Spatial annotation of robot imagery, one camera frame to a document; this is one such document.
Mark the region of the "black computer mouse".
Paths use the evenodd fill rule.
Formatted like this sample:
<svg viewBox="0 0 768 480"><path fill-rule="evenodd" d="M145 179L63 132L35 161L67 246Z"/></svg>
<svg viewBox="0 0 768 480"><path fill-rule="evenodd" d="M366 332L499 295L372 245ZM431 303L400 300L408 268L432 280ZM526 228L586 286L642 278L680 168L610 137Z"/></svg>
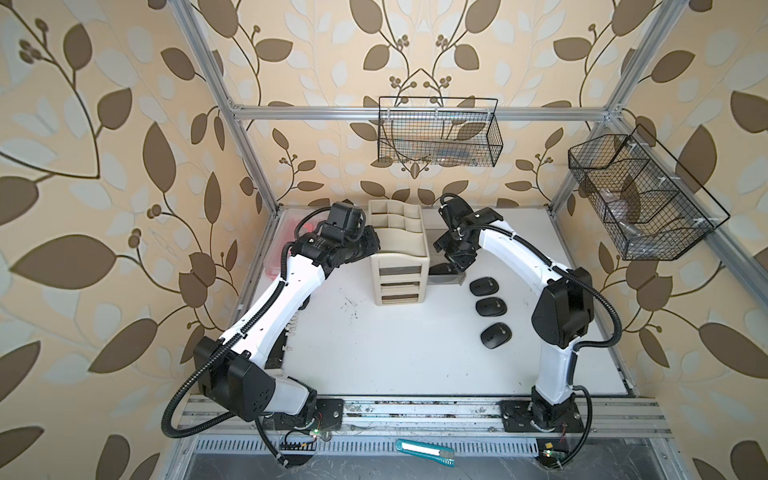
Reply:
<svg viewBox="0 0 768 480"><path fill-rule="evenodd" d="M512 338L512 331L503 322L497 322L488 326L480 334L481 343L490 350L494 350Z"/></svg>
<svg viewBox="0 0 768 480"><path fill-rule="evenodd" d="M448 262L436 264L429 268L430 276L457 275L458 273L457 267Z"/></svg>
<svg viewBox="0 0 768 480"><path fill-rule="evenodd" d="M475 304L475 310L481 317L500 317L507 313L507 305L499 297L485 297L478 300Z"/></svg>
<svg viewBox="0 0 768 480"><path fill-rule="evenodd" d="M474 296L485 297L496 294L499 291L499 284L494 278L486 276L471 281L469 289Z"/></svg>

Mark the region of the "beige drawer organizer cabinet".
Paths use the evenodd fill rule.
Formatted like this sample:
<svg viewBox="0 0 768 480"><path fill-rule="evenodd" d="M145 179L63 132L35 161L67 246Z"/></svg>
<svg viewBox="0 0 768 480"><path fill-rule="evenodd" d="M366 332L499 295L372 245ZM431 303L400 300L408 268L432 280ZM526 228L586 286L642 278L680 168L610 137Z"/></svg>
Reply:
<svg viewBox="0 0 768 480"><path fill-rule="evenodd" d="M367 220L380 243L370 257L376 304L422 303L430 267L422 209L397 200L371 200Z"/></svg>

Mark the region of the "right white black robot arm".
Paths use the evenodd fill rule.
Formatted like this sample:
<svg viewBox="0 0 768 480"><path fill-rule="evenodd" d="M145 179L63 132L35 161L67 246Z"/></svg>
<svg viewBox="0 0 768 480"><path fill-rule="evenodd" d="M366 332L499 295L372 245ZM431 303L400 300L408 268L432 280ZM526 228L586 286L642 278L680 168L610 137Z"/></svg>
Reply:
<svg viewBox="0 0 768 480"><path fill-rule="evenodd" d="M542 341L539 373L531 391L531 422L549 431L575 411L573 383L579 351L608 349L621 339L616 308L593 287L583 268L551 259L515 232L495 210L473 210L459 195L439 198L447 232L434 242L437 252L463 272L485 250L509 267L538 296L531 324Z"/></svg>

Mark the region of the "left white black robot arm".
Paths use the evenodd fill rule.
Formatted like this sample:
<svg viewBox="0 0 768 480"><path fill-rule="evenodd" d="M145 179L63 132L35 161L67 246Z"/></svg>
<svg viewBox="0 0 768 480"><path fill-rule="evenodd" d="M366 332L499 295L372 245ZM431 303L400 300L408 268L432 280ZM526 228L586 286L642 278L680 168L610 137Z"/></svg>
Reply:
<svg viewBox="0 0 768 480"><path fill-rule="evenodd" d="M288 323L330 274L377 253L380 241L364 211L337 202L312 213L324 218L308 231L297 227L280 250L280 271L263 295L221 336L204 338L194 349L195 370L171 397L161 418L163 434L172 439L199 434L238 417L259 424L262 417L283 414L312 424L316 392L293 378L269 374L266 363ZM224 413L192 427L176 427L175 411L193 386Z"/></svg>

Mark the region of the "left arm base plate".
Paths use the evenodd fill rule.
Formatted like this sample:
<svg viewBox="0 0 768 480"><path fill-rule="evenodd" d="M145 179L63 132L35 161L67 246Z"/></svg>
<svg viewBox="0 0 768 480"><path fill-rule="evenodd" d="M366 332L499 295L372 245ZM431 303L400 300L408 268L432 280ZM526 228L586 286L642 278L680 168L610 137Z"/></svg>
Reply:
<svg viewBox="0 0 768 480"><path fill-rule="evenodd" d="M262 423L269 430L338 430L342 424L345 402L342 398L311 399L297 415L269 413Z"/></svg>

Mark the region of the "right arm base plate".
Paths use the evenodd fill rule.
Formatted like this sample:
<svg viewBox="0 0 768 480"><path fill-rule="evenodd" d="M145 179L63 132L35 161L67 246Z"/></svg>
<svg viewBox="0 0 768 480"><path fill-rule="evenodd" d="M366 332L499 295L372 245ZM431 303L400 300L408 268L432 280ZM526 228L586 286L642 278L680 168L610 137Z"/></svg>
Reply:
<svg viewBox="0 0 768 480"><path fill-rule="evenodd" d="M574 400L550 405L543 400L502 400L498 403L507 433L583 433L584 417Z"/></svg>

